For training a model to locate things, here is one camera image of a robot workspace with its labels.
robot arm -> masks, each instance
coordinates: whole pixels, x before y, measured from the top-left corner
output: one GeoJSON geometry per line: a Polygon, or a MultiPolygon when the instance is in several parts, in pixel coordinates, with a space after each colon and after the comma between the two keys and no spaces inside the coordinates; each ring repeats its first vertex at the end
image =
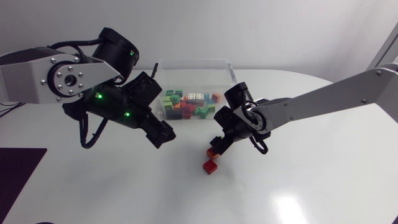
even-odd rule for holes
{"type": "Polygon", "coordinates": [[[225,106],[215,114],[225,136],[212,140],[213,153],[222,154],[233,142],[249,138],[265,154],[263,140],[283,124],[370,103],[398,122],[397,71],[398,65],[390,63],[295,98],[270,101],[253,101],[246,84],[240,83],[225,93],[230,108],[225,106]]]}
{"type": "Polygon", "coordinates": [[[175,138],[173,128],[159,121],[149,107],[161,87],[145,72],[119,86],[126,82],[138,59],[136,47],[109,28],[96,40],[61,42],[6,54],[0,57],[0,102],[63,103],[64,112],[79,121],[84,148],[94,145],[108,120],[143,129],[159,148],[175,138]],[[78,47],[96,44],[99,46],[92,57],[78,47]],[[66,46],[79,54],[56,50],[66,46]],[[89,142],[87,111],[103,117],[89,142]]]}

toy block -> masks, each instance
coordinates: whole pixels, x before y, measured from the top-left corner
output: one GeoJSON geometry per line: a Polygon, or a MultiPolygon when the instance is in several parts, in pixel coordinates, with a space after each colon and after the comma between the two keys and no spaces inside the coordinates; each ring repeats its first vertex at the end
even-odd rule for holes
{"type": "Polygon", "coordinates": [[[207,153],[207,156],[208,156],[210,159],[217,159],[217,158],[220,156],[219,154],[215,154],[215,153],[213,152],[213,147],[207,149],[206,153],[207,153]]]}
{"type": "Polygon", "coordinates": [[[208,93],[204,93],[203,97],[205,99],[205,102],[209,101],[209,94],[208,93]]]}
{"type": "Polygon", "coordinates": [[[174,94],[174,90],[166,90],[166,96],[171,96],[174,94]]]}
{"type": "Polygon", "coordinates": [[[182,110],[167,110],[167,119],[182,119],[182,110]]]}
{"type": "Polygon", "coordinates": [[[209,113],[216,112],[216,105],[214,105],[214,104],[212,104],[212,105],[207,104],[207,108],[209,109],[209,113]]]}
{"type": "Polygon", "coordinates": [[[185,110],[189,111],[190,113],[194,112],[196,110],[196,108],[197,107],[191,103],[189,103],[185,106],[185,110]]]}
{"type": "Polygon", "coordinates": [[[210,159],[204,163],[203,168],[210,175],[217,170],[217,164],[210,159]]]}
{"type": "Polygon", "coordinates": [[[180,110],[181,109],[181,103],[177,103],[176,105],[174,105],[174,109],[175,110],[180,110]]]}
{"type": "Polygon", "coordinates": [[[197,93],[195,103],[197,105],[201,105],[201,106],[205,105],[205,97],[204,97],[203,93],[197,93]]]}
{"type": "Polygon", "coordinates": [[[166,97],[164,98],[163,102],[164,102],[164,103],[171,103],[172,100],[170,100],[170,97],[169,97],[169,96],[166,96],[166,97]]]}
{"type": "Polygon", "coordinates": [[[173,103],[172,102],[167,102],[163,104],[165,110],[173,110],[173,103]]]}
{"type": "Polygon", "coordinates": [[[180,103],[180,96],[174,94],[170,96],[170,100],[172,101],[172,103],[174,105],[176,105],[177,103],[180,103]]]}
{"type": "Polygon", "coordinates": [[[182,112],[182,117],[185,119],[190,119],[191,118],[191,112],[189,110],[184,110],[182,112]]]}
{"type": "Polygon", "coordinates": [[[208,108],[203,108],[202,110],[200,110],[200,117],[205,119],[208,114],[208,110],[208,108]]]}
{"type": "Polygon", "coordinates": [[[196,94],[194,94],[194,93],[188,93],[188,96],[187,96],[188,98],[187,98],[187,103],[195,103],[195,101],[196,101],[196,98],[197,98],[197,96],[196,96],[196,94]]]}
{"type": "Polygon", "coordinates": [[[220,94],[218,94],[218,93],[213,93],[213,96],[211,97],[211,100],[213,100],[213,101],[216,102],[216,103],[219,103],[219,102],[220,102],[220,99],[221,99],[220,94]]]}
{"type": "Polygon", "coordinates": [[[182,90],[176,90],[175,94],[177,94],[178,96],[182,97],[182,90]]]}
{"type": "Polygon", "coordinates": [[[199,107],[197,107],[196,110],[193,112],[193,115],[194,116],[199,116],[200,115],[200,110],[201,109],[199,107]]]}

white tabletop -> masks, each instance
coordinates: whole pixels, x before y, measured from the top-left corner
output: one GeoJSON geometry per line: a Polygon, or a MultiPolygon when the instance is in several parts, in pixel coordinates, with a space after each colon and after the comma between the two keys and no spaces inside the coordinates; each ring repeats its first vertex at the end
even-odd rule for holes
{"type": "MultiPolygon", "coordinates": [[[[329,84],[275,70],[236,70],[253,98],[294,97],[329,84]]],[[[100,119],[89,116],[94,131],[100,119]]],[[[0,147],[46,155],[4,223],[392,223],[398,215],[398,124],[367,105],[286,124],[234,143],[208,175],[213,120],[169,121],[156,149],[140,129],[109,122],[83,149],[60,105],[25,105],[0,119],[0,147]]]]}

green block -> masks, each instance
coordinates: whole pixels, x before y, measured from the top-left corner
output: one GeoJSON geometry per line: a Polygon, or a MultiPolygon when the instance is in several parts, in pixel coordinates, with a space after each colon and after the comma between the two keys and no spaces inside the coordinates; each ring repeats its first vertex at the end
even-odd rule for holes
{"type": "Polygon", "coordinates": [[[164,101],[163,101],[163,102],[164,102],[164,103],[171,103],[172,100],[170,99],[169,96],[166,96],[166,97],[164,98],[164,101]]]}
{"type": "Polygon", "coordinates": [[[166,96],[171,96],[174,94],[173,90],[166,90],[166,96]]]}
{"type": "Polygon", "coordinates": [[[166,110],[173,110],[174,109],[174,106],[173,106],[172,102],[164,103],[163,106],[164,106],[164,108],[166,110]]]}
{"type": "Polygon", "coordinates": [[[208,111],[209,111],[208,108],[203,108],[202,110],[200,110],[200,117],[205,119],[208,114],[208,111]]]}
{"type": "Polygon", "coordinates": [[[175,90],[175,94],[182,97],[182,90],[175,90]]]}
{"type": "Polygon", "coordinates": [[[216,105],[207,105],[207,108],[209,109],[209,113],[216,112],[216,105]]]}
{"type": "Polygon", "coordinates": [[[200,108],[197,107],[197,109],[193,112],[194,116],[199,116],[200,115],[200,108]]]}
{"type": "Polygon", "coordinates": [[[180,103],[180,96],[174,94],[170,96],[170,100],[172,100],[172,103],[176,105],[177,103],[180,103]]]}

clear plastic bin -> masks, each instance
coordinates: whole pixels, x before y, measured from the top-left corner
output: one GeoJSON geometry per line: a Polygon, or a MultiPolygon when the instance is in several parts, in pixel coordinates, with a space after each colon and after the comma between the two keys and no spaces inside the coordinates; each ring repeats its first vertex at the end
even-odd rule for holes
{"type": "Polygon", "coordinates": [[[160,60],[155,80],[165,119],[213,119],[227,105],[224,93],[236,84],[225,59],[160,60]]]}

